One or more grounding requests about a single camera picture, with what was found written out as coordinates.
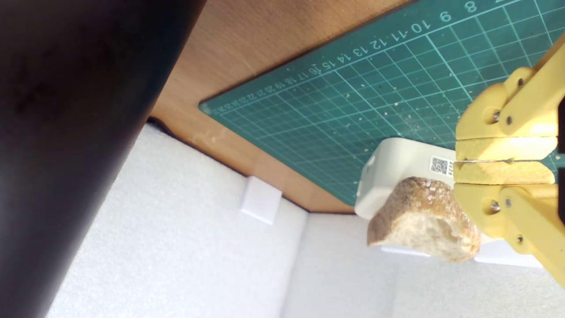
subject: wooden table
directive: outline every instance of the wooden table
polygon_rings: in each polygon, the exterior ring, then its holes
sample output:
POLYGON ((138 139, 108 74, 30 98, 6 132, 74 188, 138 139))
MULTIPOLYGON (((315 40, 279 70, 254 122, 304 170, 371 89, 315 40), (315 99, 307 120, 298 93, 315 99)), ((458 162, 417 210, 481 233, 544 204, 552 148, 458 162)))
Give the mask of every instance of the wooden table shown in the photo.
POLYGON ((408 0, 208 0, 152 116, 180 140, 256 175, 310 212, 353 207, 201 113, 198 102, 304 53, 408 0))

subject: sticker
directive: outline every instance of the sticker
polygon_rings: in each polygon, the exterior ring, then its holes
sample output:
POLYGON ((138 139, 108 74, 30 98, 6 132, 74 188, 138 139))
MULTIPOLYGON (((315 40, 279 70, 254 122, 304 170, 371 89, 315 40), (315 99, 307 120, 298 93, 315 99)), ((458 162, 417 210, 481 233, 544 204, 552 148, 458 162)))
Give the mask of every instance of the sticker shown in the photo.
POLYGON ((453 163, 455 161, 431 156, 429 160, 429 171, 453 178, 453 163))

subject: white foam wall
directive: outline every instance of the white foam wall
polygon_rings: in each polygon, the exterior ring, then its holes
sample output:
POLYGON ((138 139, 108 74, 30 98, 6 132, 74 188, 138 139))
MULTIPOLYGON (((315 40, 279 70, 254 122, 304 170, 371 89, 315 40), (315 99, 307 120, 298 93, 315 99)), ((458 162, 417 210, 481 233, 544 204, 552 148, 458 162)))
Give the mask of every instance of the white foam wall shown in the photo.
POLYGON ((366 246, 367 221, 311 214, 284 318, 562 317, 565 290, 544 270, 448 264, 366 246))
POLYGON ((239 213, 245 182, 146 126, 48 317, 279 317, 307 213, 239 213))

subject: green cutting mat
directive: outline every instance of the green cutting mat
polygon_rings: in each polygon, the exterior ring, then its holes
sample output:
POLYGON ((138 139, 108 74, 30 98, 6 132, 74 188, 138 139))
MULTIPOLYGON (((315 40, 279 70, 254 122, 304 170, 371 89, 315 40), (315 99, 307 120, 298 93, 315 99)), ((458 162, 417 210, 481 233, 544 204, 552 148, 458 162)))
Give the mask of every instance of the green cutting mat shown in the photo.
MULTIPOLYGON (((564 30, 564 0, 421 0, 199 108, 353 205, 382 139, 454 149, 471 100, 535 64, 564 30)), ((544 160, 554 172, 561 162, 544 160)))

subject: dark object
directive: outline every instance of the dark object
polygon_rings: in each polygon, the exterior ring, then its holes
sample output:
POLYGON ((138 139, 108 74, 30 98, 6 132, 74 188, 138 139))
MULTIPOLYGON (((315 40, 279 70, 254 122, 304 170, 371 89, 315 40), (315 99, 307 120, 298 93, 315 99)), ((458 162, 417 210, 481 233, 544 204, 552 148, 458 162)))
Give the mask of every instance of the dark object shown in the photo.
POLYGON ((202 4, 0 3, 0 317, 46 315, 202 4))
MULTIPOLYGON (((558 113, 558 126, 559 135, 557 136, 557 151, 565 153, 565 97, 559 103, 558 113)), ((558 210, 559 218, 565 225, 565 168, 557 170, 557 182, 559 183, 559 201, 558 210)))

